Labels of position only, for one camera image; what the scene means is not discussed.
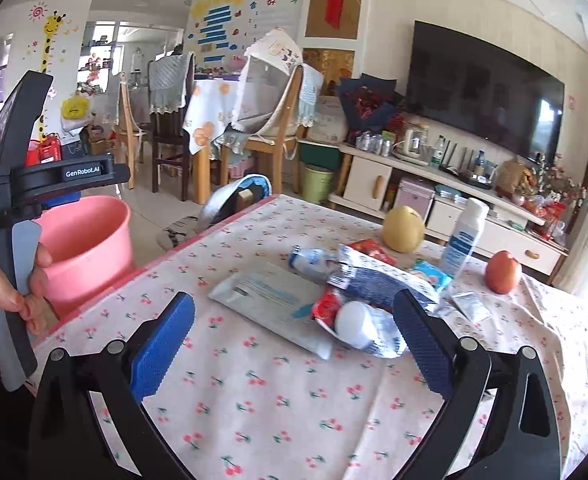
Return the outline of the blue white snack bag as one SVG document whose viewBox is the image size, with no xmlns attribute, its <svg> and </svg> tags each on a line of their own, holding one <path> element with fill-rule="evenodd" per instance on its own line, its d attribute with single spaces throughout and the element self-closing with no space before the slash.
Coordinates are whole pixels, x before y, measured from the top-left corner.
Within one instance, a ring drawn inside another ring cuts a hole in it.
<svg viewBox="0 0 588 480">
<path fill-rule="evenodd" d="M 438 292 L 428 281 L 345 245 L 338 248 L 337 268 L 329 274 L 326 284 L 386 310 L 393 308 L 401 290 L 411 292 L 424 308 L 439 302 Z"/>
</svg>

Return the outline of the dark blue flower bouquet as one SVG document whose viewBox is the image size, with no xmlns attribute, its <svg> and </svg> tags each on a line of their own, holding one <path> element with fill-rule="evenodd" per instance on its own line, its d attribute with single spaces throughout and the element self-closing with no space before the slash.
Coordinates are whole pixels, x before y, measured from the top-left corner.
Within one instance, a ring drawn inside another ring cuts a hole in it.
<svg viewBox="0 0 588 480">
<path fill-rule="evenodd" d="M 397 92 L 396 79 L 362 73 L 359 78 L 341 77 L 338 97 L 350 133 L 397 131 L 405 124 L 405 97 Z"/>
</svg>

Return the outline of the wooden chair with cover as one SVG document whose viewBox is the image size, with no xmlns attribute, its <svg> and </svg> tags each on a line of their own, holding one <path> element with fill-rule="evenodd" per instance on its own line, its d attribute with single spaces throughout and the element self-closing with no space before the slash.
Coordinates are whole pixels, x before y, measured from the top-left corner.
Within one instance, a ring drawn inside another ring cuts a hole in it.
<svg viewBox="0 0 588 480">
<path fill-rule="evenodd" d="M 285 30 L 275 28 L 245 51 L 246 63 L 220 148 L 220 182 L 230 178 L 232 154 L 255 153 L 271 159 L 272 189 L 282 192 L 283 166 L 293 163 L 299 185 L 298 141 L 313 125 L 323 75 L 303 62 L 303 51 Z"/>
</svg>

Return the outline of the yellow plastic bag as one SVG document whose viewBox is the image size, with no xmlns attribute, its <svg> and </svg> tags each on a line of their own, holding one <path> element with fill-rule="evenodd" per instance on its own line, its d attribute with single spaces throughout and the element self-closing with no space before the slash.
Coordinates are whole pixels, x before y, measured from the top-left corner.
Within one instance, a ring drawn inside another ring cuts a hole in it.
<svg viewBox="0 0 588 480">
<path fill-rule="evenodd" d="M 82 92 L 75 92 L 61 105 L 61 116 L 66 120 L 85 119 L 90 115 L 90 98 Z"/>
</svg>

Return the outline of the giraffe height wall sticker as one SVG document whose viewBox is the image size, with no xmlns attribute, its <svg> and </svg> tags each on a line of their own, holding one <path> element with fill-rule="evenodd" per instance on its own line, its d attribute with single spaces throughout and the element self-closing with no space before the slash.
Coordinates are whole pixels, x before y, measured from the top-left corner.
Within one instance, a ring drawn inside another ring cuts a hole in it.
<svg viewBox="0 0 588 480">
<path fill-rule="evenodd" d="M 76 88 L 80 23 L 67 4 L 37 1 L 28 14 L 29 68 L 48 75 L 50 86 L 35 120 L 32 138 L 43 141 L 49 134 L 61 135 L 61 106 Z"/>
</svg>

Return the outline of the light wooden chair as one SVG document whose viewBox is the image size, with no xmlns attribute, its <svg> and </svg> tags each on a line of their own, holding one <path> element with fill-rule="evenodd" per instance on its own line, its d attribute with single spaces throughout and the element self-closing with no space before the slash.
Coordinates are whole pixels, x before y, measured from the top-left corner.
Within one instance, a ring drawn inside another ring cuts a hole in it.
<svg viewBox="0 0 588 480">
<path fill-rule="evenodd" d="M 119 148 L 124 150 L 125 164 L 129 169 L 127 188 L 134 189 L 138 164 L 144 157 L 144 143 L 147 131 L 134 120 L 127 75 L 120 72 L 116 79 L 117 101 L 113 132 L 116 134 Z"/>
</svg>

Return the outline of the white blue milk bottle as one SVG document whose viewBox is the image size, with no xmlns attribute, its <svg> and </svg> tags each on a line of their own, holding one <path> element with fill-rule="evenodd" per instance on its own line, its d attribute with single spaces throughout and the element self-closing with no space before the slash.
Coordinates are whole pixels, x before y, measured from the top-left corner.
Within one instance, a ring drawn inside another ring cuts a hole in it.
<svg viewBox="0 0 588 480">
<path fill-rule="evenodd" d="M 484 232 L 488 212 L 489 207 L 480 200 L 476 198 L 467 200 L 439 261 L 439 269 L 451 278 L 457 278 L 461 274 L 467 260 L 474 252 Z"/>
</svg>

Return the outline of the dining table with cloth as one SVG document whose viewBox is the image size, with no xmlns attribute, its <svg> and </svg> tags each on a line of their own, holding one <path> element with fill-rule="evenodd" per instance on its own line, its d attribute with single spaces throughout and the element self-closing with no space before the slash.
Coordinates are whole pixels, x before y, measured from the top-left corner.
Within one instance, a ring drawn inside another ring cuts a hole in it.
<svg viewBox="0 0 588 480">
<path fill-rule="evenodd" d="M 195 203 L 204 205 L 210 196 L 211 142 L 231 124 L 239 81 L 232 79 L 196 79 L 183 130 L 189 133 Z"/>
</svg>

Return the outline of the white blue pouch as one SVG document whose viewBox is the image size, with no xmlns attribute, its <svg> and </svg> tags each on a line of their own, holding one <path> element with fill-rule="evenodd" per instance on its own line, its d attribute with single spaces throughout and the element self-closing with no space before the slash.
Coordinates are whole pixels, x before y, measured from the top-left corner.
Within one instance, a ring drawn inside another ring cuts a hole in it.
<svg viewBox="0 0 588 480">
<path fill-rule="evenodd" d="M 324 287 L 272 263 L 239 271 L 217 284 L 208 298 L 323 360 L 334 338 L 311 318 Z"/>
</svg>

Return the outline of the dark wooden chair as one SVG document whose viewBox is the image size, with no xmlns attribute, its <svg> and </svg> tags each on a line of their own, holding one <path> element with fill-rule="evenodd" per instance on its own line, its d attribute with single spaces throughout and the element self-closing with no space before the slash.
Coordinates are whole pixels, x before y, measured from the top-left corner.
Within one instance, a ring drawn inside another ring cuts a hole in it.
<svg viewBox="0 0 588 480">
<path fill-rule="evenodd" d="M 152 136 L 152 192 L 159 190 L 160 168 L 177 169 L 180 200 L 189 194 L 191 154 L 189 135 L 183 130 L 194 84 L 193 53 L 168 55 L 147 64 L 149 120 Z"/>
</svg>

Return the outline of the red snack wrapper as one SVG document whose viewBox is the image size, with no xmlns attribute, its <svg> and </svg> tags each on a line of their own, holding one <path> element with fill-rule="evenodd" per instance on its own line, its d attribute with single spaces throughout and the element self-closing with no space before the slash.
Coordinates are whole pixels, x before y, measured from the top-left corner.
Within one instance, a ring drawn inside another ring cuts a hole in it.
<svg viewBox="0 0 588 480">
<path fill-rule="evenodd" d="M 349 244 L 349 247 L 357 252 L 361 252 L 361 254 L 367 255 L 367 257 L 382 261 L 390 266 L 395 266 L 397 264 L 397 260 L 394 257 L 391 257 L 388 252 L 379 245 L 379 243 L 371 238 L 357 240 L 356 242 Z"/>
</svg>

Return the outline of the green trash bin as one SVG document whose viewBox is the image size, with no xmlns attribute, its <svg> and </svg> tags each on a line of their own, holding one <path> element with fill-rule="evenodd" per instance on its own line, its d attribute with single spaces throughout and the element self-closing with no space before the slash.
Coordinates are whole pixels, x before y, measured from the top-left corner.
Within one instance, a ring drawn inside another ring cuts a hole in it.
<svg viewBox="0 0 588 480">
<path fill-rule="evenodd" d="M 303 166 L 301 196 L 309 203 L 321 204 L 329 197 L 333 180 L 333 171 L 322 167 L 305 165 Z"/>
</svg>

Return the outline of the red apple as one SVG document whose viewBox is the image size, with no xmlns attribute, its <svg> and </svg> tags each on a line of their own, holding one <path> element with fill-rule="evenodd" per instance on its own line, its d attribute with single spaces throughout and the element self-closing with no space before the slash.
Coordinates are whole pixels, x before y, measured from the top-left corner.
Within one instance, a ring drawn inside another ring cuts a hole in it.
<svg viewBox="0 0 588 480">
<path fill-rule="evenodd" d="M 484 270 L 484 281 L 492 292 L 505 295 L 511 292 L 522 278 L 522 265 L 507 250 L 494 254 Z"/>
</svg>

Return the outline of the small silver foil packet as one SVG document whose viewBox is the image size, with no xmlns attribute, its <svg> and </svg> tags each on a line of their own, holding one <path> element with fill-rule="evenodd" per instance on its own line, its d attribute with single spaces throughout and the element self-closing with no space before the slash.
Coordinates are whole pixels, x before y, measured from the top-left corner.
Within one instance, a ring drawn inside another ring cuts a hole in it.
<svg viewBox="0 0 588 480">
<path fill-rule="evenodd" d="M 480 324 L 492 317 L 476 292 L 459 292 L 452 296 L 454 306 L 471 322 Z"/>
</svg>

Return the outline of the green cow snack packet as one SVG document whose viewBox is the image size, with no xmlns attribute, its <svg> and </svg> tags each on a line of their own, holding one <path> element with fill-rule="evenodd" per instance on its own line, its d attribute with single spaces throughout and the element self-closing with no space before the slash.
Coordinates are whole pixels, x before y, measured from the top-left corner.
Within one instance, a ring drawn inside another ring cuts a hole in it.
<svg viewBox="0 0 588 480">
<path fill-rule="evenodd" d="M 423 278 L 423 280 L 431 284 L 431 287 L 436 292 L 442 292 L 452 282 L 449 274 L 441 271 L 437 266 L 434 266 L 426 260 L 417 260 L 410 269 L 410 273 L 419 278 Z"/>
</svg>

